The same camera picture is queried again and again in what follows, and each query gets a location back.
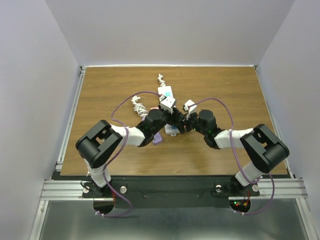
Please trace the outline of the white multicolour power strip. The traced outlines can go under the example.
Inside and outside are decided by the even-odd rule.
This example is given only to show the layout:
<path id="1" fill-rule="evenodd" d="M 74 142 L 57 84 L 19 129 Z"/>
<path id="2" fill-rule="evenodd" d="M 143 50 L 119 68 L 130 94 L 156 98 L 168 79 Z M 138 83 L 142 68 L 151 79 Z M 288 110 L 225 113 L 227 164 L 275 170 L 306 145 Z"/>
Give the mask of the white multicolour power strip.
<path id="1" fill-rule="evenodd" d="M 157 88 L 157 91 L 159 94 L 164 95 L 166 97 L 168 97 L 168 96 L 170 96 L 172 98 L 174 97 L 171 86 L 160 86 Z M 164 130 L 165 130 L 166 135 L 170 135 L 172 137 L 174 137 L 180 133 L 176 126 L 169 125 L 169 124 L 166 124 L 164 126 Z"/>

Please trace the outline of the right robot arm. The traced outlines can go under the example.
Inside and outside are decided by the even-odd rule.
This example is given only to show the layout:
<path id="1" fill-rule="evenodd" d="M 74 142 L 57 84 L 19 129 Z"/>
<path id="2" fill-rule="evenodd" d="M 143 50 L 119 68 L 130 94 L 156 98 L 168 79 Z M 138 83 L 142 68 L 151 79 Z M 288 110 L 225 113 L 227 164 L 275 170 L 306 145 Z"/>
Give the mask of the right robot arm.
<path id="1" fill-rule="evenodd" d="M 181 134 L 194 130 L 203 135 L 210 148 L 231 148 L 234 154 L 236 148 L 246 151 L 250 162 L 240 166 L 230 182 L 223 186 L 234 195 L 242 195 L 248 185 L 256 184 L 262 175 L 270 173 L 290 155 L 289 148 L 265 124 L 245 130 L 227 130 L 218 127 L 213 112 L 207 109 L 186 114 L 174 110 L 173 115 L 173 123 Z"/>

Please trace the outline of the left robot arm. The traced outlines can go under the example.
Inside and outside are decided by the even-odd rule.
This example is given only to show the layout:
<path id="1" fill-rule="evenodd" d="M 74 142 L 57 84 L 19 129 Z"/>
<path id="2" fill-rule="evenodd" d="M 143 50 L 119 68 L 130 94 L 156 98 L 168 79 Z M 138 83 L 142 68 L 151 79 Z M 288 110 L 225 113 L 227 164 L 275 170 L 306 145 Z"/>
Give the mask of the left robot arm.
<path id="1" fill-rule="evenodd" d="M 95 183 L 95 193 L 100 197 L 111 193 L 111 177 L 107 166 L 120 154 L 113 154 L 118 146 L 121 146 L 121 150 L 126 145 L 144 147 L 154 140 L 155 135 L 165 125 L 173 125 L 183 134 L 184 118 L 185 115 L 175 107 L 172 112 L 159 107 L 150 110 L 144 120 L 135 127 L 115 126 L 106 120 L 97 122 L 75 144 Z"/>

